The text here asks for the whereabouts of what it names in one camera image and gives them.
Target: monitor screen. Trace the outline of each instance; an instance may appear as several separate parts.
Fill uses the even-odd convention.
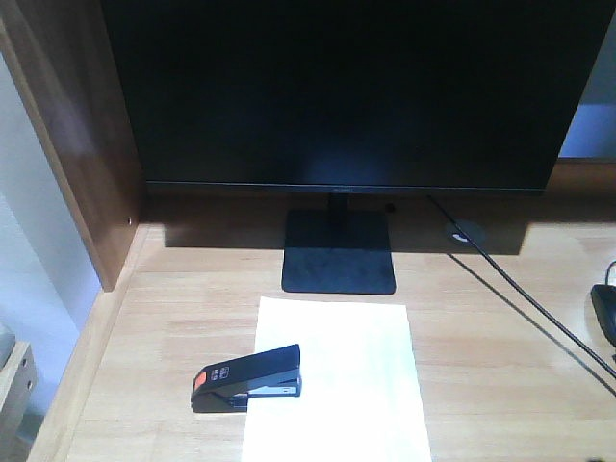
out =
[[[614,0],[104,0],[151,184],[540,192]]]

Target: paper sheet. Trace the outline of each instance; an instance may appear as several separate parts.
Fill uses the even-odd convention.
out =
[[[295,343],[301,397],[248,402],[243,462],[431,460],[404,306],[262,298],[256,352]]]

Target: black mouse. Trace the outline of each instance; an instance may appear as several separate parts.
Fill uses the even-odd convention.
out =
[[[590,296],[604,336],[616,347],[616,286],[595,284]]]

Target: monitor stand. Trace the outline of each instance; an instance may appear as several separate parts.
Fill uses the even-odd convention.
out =
[[[350,211],[330,194],[327,211],[292,210],[282,268],[285,292],[391,295],[396,291],[387,217]]]

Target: desk surface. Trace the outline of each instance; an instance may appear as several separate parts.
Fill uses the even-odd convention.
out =
[[[281,291],[287,197],[151,203],[116,289],[117,316],[91,388],[79,372],[66,374],[84,395],[83,410],[66,404],[65,392],[54,403],[56,424],[70,415],[76,422],[68,460],[240,460],[244,416],[195,415],[189,395],[202,366],[253,351],[262,295],[406,305],[434,460],[616,459],[616,392],[585,368],[616,383],[480,257],[448,241],[445,220],[426,200],[388,201],[396,204],[398,290],[386,297]],[[443,203],[484,225],[497,261],[613,364],[589,290],[616,258],[616,201]],[[88,335],[79,348],[95,342]]]

